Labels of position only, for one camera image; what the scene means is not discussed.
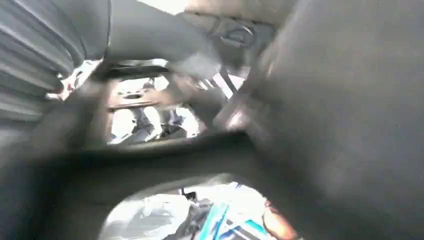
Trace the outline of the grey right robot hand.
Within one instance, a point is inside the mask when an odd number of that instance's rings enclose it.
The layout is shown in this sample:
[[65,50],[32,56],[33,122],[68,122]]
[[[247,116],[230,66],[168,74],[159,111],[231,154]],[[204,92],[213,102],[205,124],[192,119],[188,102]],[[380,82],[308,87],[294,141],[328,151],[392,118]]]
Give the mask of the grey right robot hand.
[[217,88],[201,90],[195,83],[227,73],[245,77],[274,28],[253,20],[180,13],[171,15],[135,0],[112,1],[106,59],[120,64],[120,78],[164,74],[170,90],[138,93],[135,99],[116,96],[111,112],[122,109],[188,104],[207,128],[227,98]]

